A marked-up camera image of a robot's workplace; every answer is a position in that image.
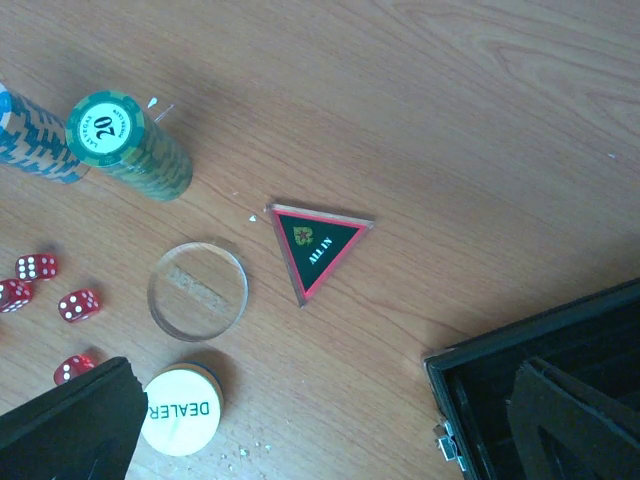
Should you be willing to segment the triangular all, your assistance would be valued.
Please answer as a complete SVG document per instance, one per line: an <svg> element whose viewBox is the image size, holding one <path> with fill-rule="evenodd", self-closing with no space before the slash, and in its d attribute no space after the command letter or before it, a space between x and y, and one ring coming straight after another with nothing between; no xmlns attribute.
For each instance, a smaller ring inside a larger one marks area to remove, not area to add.
<svg viewBox="0 0 640 480"><path fill-rule="evenodd" d="M270 203L265 211L301 307L374 227L370 219L299 206Z"/></svg>

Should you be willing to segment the black poker set case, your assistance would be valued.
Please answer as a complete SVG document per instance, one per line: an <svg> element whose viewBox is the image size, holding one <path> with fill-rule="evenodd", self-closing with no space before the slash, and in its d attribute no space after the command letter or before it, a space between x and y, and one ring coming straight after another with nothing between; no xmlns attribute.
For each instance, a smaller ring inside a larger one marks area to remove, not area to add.
<svg viewBox="0 0 640 480"><path fill-rule="evenodd" d="M639 283L431 354L444 457L467 479L639 475Z"/></svg>

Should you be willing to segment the white dealer button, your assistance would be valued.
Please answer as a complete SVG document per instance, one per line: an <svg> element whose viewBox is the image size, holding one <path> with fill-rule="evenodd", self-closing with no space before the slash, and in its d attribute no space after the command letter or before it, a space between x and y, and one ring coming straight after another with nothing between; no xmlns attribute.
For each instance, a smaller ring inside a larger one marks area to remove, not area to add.
<svg viewBox="0 0 640 480"><path fill-rule="evenodd" d="M157 452L183 457L202 450L220 425L224 395L213 372L183 362L157 374L145 387L148 409L142 436Z"/></svg>

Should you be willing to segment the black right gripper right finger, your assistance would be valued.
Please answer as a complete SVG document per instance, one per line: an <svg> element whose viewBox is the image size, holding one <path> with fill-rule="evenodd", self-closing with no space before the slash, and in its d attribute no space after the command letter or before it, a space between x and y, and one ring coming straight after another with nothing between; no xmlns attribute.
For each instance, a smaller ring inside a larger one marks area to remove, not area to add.
<svg viewBox="0 0 640 480"><path fill-rule="evenodd" d="M639 413L542 359L517 371L508 419L528 479L639 477Z"/></svg>

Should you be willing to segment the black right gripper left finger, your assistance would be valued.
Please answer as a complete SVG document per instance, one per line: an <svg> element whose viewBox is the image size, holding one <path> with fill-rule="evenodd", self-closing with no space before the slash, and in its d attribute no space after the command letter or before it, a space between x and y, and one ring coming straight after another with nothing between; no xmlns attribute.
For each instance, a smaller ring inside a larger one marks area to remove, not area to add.
<svg viewBox="0 0 640 480"><path fill-rule="evenodd" d="M114 357L1 416L3 479L123 479L148 398Z"/></svg>

